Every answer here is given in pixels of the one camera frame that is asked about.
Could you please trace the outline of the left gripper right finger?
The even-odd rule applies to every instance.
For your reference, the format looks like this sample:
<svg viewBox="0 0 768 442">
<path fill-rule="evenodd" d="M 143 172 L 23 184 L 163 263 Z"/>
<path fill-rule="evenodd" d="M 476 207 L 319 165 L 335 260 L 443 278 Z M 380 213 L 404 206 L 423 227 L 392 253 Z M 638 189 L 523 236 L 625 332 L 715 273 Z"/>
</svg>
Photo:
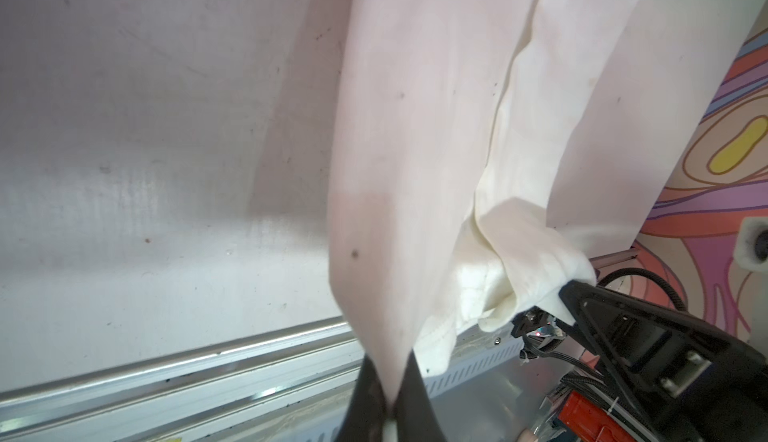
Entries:
<svg viewBox="0 0 768 442">
<path fill-rule="evenodd" d="M 433 410 L 414 352 L 409 354 L 392 415 L 396 423 L 397 440 L 400 442 L 447 441 Z"/>
</svg>

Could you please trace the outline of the white t shirt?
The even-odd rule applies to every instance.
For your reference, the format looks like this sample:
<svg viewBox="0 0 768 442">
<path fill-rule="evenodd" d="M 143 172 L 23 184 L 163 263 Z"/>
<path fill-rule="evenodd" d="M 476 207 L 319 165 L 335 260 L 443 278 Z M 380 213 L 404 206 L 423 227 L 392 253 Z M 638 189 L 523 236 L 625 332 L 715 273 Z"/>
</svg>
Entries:
<svg viewBox="0 0 768 442">
<path fill-rule="evenodd" d="M 546 224 L 584 121 L 660 156 L 696 122 L 765 0 L 353 0 L 330 171 L 329 280 L 387 402 L 593 282 Z"/>
</svg>

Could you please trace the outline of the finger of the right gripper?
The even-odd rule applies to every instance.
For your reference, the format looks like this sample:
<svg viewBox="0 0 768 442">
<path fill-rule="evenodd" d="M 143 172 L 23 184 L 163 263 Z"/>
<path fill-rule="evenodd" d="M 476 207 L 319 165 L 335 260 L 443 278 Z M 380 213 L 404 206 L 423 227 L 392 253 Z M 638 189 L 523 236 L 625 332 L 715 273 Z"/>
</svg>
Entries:
<svg viewBox="0 0 768 442">
<path fill-rule="evenodd" d="M 602 373 L 662 441 L 764 441 L 767 359 L 679 311 L 571 281 L 559 297 Z"/>
</svg>

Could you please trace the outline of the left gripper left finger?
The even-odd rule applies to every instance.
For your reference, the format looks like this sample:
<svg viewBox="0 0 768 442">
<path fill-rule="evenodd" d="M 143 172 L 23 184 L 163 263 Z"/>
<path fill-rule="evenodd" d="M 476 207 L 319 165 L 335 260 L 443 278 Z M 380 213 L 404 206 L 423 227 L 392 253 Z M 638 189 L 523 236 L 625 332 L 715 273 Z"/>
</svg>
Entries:
<svg viewBox="0 0 768 442">
<path fill-rule="evenodd" d="M 376 368 L 365 356 L 335 441 L 382 442 L 388 418 L 389 407 Z"/>
</svg>

